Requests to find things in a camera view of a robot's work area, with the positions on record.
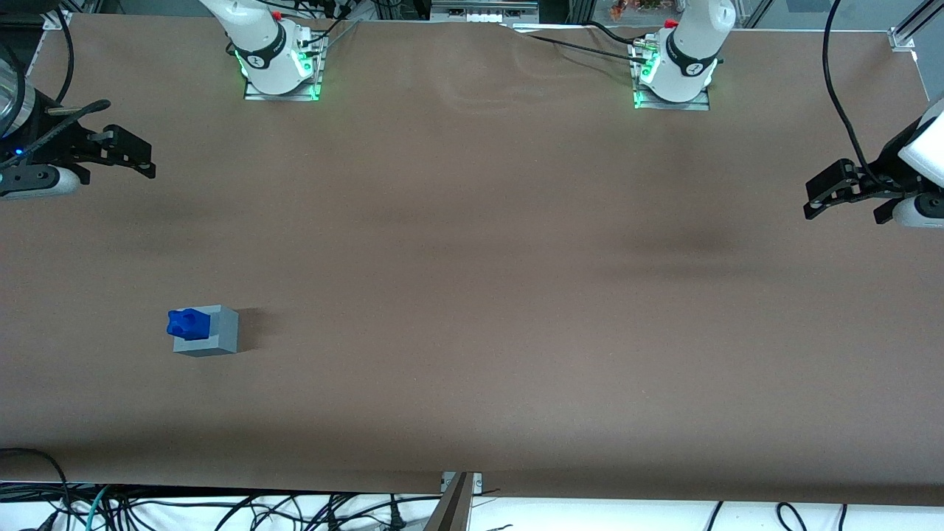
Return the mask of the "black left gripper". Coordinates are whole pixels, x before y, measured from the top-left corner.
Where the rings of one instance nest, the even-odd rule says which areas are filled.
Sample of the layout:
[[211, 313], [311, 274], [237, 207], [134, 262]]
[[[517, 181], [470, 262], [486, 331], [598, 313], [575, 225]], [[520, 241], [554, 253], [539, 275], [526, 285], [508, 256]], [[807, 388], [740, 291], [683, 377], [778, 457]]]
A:
[[920, 184], [920, 173], [911, 168], [899, 152], [916, 135], [917, 131], [901, 131], [883, 146], [878, 158], [872, 162], [864, 158], [863, 148], [859, 145], [858, 158], [863, 177], [858, 178], [857, 167], [852, 161], [840, 159], [810, 178], [805, 184], [805, 219], [812, 221], [828, 208], [859, 202], [859, 199], [892, 198], [874, 209], [875, 222], [914, 225], [916, 209], [912, 195], [923, 190], [923, 185]]

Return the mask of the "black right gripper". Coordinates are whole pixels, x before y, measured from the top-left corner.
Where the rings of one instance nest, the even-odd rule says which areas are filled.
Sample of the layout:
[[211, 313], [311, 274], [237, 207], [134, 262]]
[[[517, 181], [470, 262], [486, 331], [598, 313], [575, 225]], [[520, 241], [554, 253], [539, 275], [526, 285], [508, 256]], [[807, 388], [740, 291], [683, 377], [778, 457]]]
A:
[[83, 111], [68, 111], [40, 91], [28, 91], [18, 114], [18, 164], [71, 166], [82, 185], [91, 184], [91, 171], [78, 164], [122, 166], [156, 178], [152, 145], [121, 127], [107, 125], [93, 132], [80, 124]]

